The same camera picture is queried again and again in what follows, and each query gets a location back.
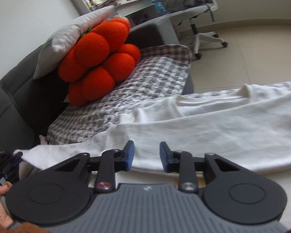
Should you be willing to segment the dark grey sofa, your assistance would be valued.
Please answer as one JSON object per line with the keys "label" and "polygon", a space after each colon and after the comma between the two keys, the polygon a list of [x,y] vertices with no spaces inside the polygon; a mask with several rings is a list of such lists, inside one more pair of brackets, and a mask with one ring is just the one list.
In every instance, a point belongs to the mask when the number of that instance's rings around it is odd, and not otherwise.
{"label": "dark grey sofa", "polygon": [[[128,43],[141,49],[161,45],[181,45],[170,23],[165,20],[132,28]],[[64,102],[68,85],[56,71],[34,79],[38,50],[26,56],[0,80],[0,151],[30,149],[39,143],[39,136],[69,106]],[[181,94],[193,92],[188,74]]]}

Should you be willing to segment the white sweatshirt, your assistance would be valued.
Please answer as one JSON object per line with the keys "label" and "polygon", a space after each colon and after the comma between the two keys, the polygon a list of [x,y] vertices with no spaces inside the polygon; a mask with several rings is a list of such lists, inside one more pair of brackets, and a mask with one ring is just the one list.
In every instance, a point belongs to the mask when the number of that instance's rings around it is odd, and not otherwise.
{"label": "white sweatshirt", "polygon": [[244,85],[204,97],[172,96],[122,114],[86,142],[38,145],[22,159],[44,170],[76,154],[99,156],[132,140],[135,171],[162,173],[159,145],[201,157],[215,153],[257,173],[291,168],[291,82]]}

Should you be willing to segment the grey checked quilt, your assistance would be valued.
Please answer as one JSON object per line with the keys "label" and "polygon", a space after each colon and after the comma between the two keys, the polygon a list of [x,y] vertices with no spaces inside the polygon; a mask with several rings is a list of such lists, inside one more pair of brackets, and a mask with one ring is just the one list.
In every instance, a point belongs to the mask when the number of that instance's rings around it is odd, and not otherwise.
{"label": "grey checked quilt", "polygon": [[291,126],[291,82],[273,85],[243,85],[237,90],[182,95],[192,63],[183,45],[161,45],[141,51],[141,61],[132,74],[102,99],[83,107],[69,105],[50,125],[51,145],[85,142],[114,125],[172,120],[181,130],[184,119],[193,129],[236,129],[273,124]]}

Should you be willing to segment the white office chair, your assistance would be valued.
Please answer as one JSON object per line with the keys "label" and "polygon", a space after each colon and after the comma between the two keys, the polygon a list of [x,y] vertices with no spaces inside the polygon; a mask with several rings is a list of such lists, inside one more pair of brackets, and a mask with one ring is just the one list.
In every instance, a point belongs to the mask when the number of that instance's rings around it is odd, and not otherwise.
{"label": "white office chair", "polygon": [[187,43],[193,47],[193,54],[196,59],[200,59],[202,54],[200,53],[200,42],[209,42],[209,43],[220,43],[223,48],[228,46],[228,43],[221,39],[217,33],[215,32],[206,32],[201,33],[197,30],[196,24],[193,21],[198,16],[209,13],[211,19],[214,21],[213,12],[218,9],[218,4],[216,0],[212,0],[211,4],[203,4],[201,6],[191,7],[188,9],[180,10],[177,12],[168,12],[168,17],[173,23],[181,24],[183,21],[189,21],[190,27],[192,30],[192,36],[190,36],[187,40]]}

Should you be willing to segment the white printed pillow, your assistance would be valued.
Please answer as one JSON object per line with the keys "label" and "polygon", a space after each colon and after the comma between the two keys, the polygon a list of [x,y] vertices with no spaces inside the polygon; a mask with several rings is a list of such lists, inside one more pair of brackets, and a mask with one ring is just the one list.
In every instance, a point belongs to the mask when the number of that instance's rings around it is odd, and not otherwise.
{"label": "white printed pillow", "polygon": [[57,68],[59,62],[77,43],[79,37],[87,31],[105,21],[114,6],[106,6],[93,12],[79,16],[66,26],[55,31],[44,43],[39,55],[34,79],[39,79]]}

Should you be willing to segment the red pumpkin plush cushion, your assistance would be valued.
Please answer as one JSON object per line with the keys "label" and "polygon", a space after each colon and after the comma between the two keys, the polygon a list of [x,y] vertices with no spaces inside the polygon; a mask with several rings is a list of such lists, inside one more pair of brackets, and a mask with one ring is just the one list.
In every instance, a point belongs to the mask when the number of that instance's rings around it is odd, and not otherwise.
{"label": "red pumpkin plush cushion", "polygon": [[141,57],[137,46],[126,43],[130,28],[125,17],[102,22],[80,37],[62,59],[58,74],[69,83],[71,105],[99,100],[130,76]]}

